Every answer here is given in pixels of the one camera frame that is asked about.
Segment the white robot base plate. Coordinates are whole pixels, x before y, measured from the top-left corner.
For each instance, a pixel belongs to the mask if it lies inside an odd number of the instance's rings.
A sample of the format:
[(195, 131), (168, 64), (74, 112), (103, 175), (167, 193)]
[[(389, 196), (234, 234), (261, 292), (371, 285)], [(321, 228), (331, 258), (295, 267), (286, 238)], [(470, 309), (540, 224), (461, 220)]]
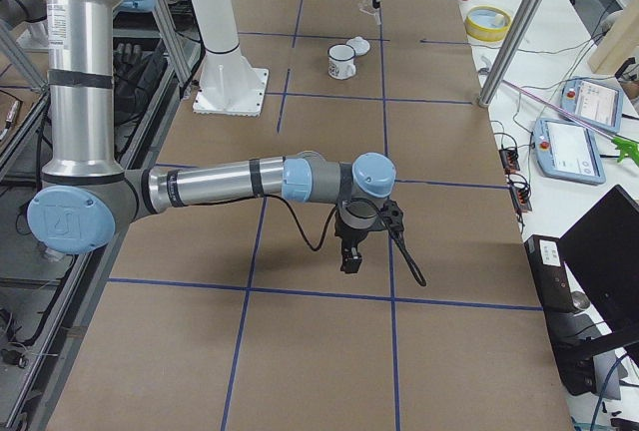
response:
[(263, 107), (269, 70), (252, 68), (233, 78), (224, 67), (204, 66), (193, 105), (197, 114), (258, 116)]

